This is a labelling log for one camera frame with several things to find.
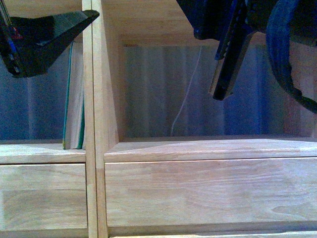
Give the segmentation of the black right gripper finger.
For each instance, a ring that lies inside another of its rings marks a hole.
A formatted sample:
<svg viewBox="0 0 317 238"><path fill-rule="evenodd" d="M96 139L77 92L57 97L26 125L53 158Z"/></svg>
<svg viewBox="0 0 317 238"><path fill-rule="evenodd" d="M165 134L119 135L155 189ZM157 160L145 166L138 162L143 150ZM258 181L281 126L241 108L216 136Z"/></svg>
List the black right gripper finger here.
<svg viewBox="0 0 317 238"><path fill-rule="evenodd" d="M245 1L233 0L215 55L217 65L209 90L215 100L222 101L232 95L244 56L253 37L253 29L246 20Z"/></svg>

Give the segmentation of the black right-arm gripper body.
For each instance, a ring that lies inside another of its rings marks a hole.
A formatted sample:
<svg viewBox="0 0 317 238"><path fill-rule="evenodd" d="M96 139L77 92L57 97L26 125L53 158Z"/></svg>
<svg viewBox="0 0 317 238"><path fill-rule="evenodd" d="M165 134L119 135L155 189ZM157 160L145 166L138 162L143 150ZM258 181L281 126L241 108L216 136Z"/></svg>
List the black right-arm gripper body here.
<svg viewBox="0 0 317 238"><path fill-rule="evenodd" d="M180 0L178 5L198 40L219 42L232 0ZM317 3L314 0L245 0L246 23L253 35L265 34L273 75L279 86L301 106L315 113L317 104L297 89L291 76L290 42L317 45Z"/></svg>

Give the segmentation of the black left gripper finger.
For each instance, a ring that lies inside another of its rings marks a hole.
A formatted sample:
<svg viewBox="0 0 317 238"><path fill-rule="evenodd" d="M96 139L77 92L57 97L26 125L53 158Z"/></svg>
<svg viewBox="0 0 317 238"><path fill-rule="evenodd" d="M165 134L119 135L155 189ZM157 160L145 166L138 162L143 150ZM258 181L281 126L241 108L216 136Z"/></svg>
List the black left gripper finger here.
<svg viewBox="0 0 317 238"><path fill-rule="evenodd" d="M72 41L99 17L96 10L38 18L0 18L0 56L15 78L47 73Z"/></svg>

